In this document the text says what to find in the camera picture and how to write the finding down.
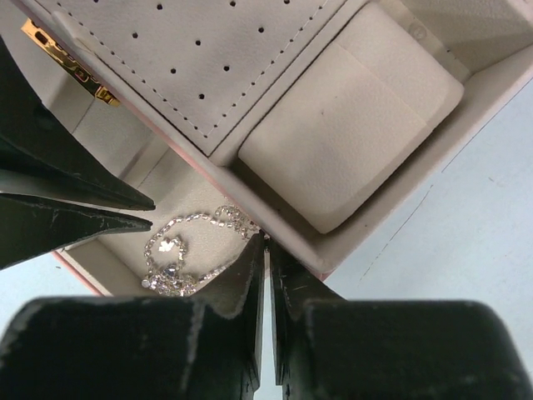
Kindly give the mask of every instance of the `beige cushion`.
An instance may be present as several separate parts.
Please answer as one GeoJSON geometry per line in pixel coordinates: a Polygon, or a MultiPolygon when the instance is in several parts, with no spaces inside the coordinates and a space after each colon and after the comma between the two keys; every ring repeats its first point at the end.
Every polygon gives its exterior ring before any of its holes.
{"type": "Polygon", "coordinates": [[[250,134],[239,158],[328,233],[383,184],[462,93],[459,82],[370,3],[250,134]]]}

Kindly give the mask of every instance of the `silver necklace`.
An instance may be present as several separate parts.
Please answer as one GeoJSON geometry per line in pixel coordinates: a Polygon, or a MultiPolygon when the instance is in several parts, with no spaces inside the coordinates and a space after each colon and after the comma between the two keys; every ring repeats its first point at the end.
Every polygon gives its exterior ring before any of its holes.
{"type": "Polygon", "coordinates": [[[190,296],[198,290],[199,286],[211,281],[232,265],[232,261],[228,262],[198,277],[190,273],[182,272],[186,265],[185,256],[187,255],[187,246],[179,235],[175,237],[166,237],[165,235],[179,223],[191,223],[195,221],[205,221],[217,228],[233,229],[245,241],[249,240],[253,233],[259,232],[259,227],[244,212],[239,210],[237,206],[231,204],[220,206],[214,215],[197,212],[185,217],[174,217],[167,225],[157,231],[144,247],[144,257],[146,258],[148,273],[141,281],[143,288],[151,289],[162,296],[190,296]],[[226,221],[221,220],[224,214],[227,216],[226,221]],[[160,241],[158,251],[162,253],[176,251],[177,261],[161,266],[155,263],[152,256],[152,248],[158,241],[160,241]]]}

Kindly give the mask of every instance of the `stitching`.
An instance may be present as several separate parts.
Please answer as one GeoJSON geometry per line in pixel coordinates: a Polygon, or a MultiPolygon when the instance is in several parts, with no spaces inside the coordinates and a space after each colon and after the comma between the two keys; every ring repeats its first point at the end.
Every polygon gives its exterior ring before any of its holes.
{"type": "Polygon", "coordinates": [[[144,79],[143,77],[141,77],[138,73],[135,72],[135,69],[130,67],[129,65],[126,64],[126,62],[120,58],[113,50],[111,50],[111,48],[109,48],[102,40],[100,40],[95,34],[93,31],[91,31],[88,27],[86,27],[83,22],[81,22],[80,20],[78,20],[76,17],[74,17],[72,15],[71,12],[69,12],[60,2],[56,2],[56,4],[62,8],[63,10],[65,10],[68,14],[69,17],[71,17],[74,21],[76,21],[81,27],[83,27],[85,30],[87,30],[89,32],[89,34],[91,36],[93,36],[97,41],[98,43],[100,43],[100,45],[104,48],[106,48],[106,50],[109,51],[109,53],[115,57],[117,60],[119,60],[121,62],[121,65],[124,65],[126,67],[129,68],[130,72],[133,74],[133,75],[136,75],[137,77],[139,77],[139,79],[141,79],[141,83],[148,86],[156,95],[159,96],[159,98],[168,106],[172,109],[172,111],[178,113],[179,115],[181,115],[183,117],[183,120],[186,121],[187,123],[189,123],[189,125],[191,125],[196,131],[198,131],[199,133],[202,134],[202,136],[204,138],[208,138],[209,135],[215,130],[217,129],[222,120],[224,118],[227,117],[227,114],[229,114],[234,108],[236,108],[238,106],[238,104],[241,102],[241,100],[248,94],[248,92],[250,92],[250,90],[252,88],[254,88],[257,84],[257,82],[259,82],[259,80],[261,79],[261,77],[263,75],[265,75],[265,73],[267,73],[268,69],[270,69],[270,67],[272,67],[274,64],[276,64],[276,61],[278,60],[278,58],[280,58],[283,54],[285,54],[286,50],[294,43],[294,41],[296,40],[296,38],[300,35],[301,32],[303,32],[303,30],[307,27],[307,25],[309,25],[309,23],[311,21],[313,21],[316,17],[316,15],[330,2],[330,0],[326,0],[321,6],[319,6],[315,13],[313,15],[311,15],[306,23],[304,23],[300,28],[298,28],[298,30],[296,31],[296,34],[287,42],[287,44],[285,45],[285,47],[280,50],[280,52],[276,55],[276,57],[270,61],[270,63],[266,66],[266,68],[264,68],[261,73],[257,76],[257,78],[252,81],[252,83],[250,83],[247,87],[247,89],[242,92],[241,96],[228,108],[228,110],[222,114],[222,116],[220,117],[220,119],[217,121],[217,123],[211,128],[211,130],[205,134],[201,129],[198,128],[198,126],[196,126],[193,122],[191,122],[189,120],[188,117],[186,117],[182,112],[180,112],[172,103],[170,103],[166,98],[164,98],[159,92],[157,89],[155,89],[153,86],[151,86],[147,81],[146,79],[144,79]]]}

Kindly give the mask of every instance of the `gold clasp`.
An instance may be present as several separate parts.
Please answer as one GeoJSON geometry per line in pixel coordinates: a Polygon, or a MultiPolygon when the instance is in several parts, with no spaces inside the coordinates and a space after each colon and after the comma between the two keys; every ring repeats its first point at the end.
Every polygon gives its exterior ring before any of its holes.
{"type": "Polygon", "coordinates": [[[21,29],[95,98],[112,106],[118,106],[120,104],[117,98],[114,97],[109,90],[107,90],[93,75],[72,58],[72,56],[57,44],[57,42],[46,32],[35,25],[31,19],[28,19],[26,23],[22,25],[21,29]]]}

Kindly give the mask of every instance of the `perforated leather panel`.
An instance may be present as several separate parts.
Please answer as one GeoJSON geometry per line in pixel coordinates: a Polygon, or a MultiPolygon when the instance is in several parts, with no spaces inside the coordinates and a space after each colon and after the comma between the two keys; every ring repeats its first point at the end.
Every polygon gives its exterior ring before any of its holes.
{"type": "Polygon", "coordinates": [[[38,0],[210,154],[345,0],[38,0]]]}

